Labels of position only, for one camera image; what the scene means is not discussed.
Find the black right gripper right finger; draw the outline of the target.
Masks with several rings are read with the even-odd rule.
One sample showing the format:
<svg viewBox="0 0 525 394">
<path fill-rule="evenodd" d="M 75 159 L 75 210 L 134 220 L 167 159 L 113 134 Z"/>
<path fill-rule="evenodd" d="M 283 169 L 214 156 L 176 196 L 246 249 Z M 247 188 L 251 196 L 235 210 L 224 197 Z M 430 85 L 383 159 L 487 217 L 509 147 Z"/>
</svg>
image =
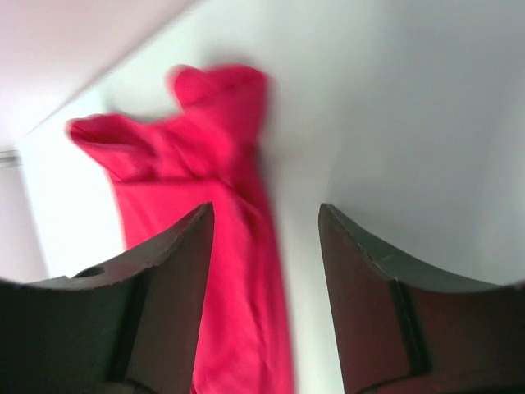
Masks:
<svg viewBox="0 0 525 394">
<path fill-rule="evenodd" d="M 331 204 L 318 229 L 345 392 L 523 392 L 522 282 L 433 267 Z"/>
</svg>

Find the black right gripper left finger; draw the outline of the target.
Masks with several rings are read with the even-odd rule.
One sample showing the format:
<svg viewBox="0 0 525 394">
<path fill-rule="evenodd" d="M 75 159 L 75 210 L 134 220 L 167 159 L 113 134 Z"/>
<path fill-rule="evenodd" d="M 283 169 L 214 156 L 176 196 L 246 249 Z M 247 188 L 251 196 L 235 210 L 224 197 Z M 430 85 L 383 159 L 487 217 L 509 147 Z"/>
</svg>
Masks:
<svg viewBox="0 0 525 394">
<path fill-rule="evenodd" d="M 213 228 L 202 204 L 74 277 L 2 281 L 2 392 L 189 392 Z"/>
</svg>

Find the magenta pink t shirt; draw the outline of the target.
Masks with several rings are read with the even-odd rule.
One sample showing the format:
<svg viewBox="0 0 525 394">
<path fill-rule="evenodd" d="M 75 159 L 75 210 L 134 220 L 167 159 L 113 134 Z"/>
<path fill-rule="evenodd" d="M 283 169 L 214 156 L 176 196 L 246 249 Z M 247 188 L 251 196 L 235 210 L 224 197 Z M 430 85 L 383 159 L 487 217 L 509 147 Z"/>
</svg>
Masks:
<svg viewBox="0 0 525 394">
<path fill-rule="evenodd" d="M 120 114 L 69 123 L 107 173 L 133 248 L 211 203 L 214 236 L 194 393 L 291 393 L 294 370 L 281 261 L 258 172 L 267 75 L 230 64 L 176 68 L 180 113 L 143 124 Z"/>
</svg>

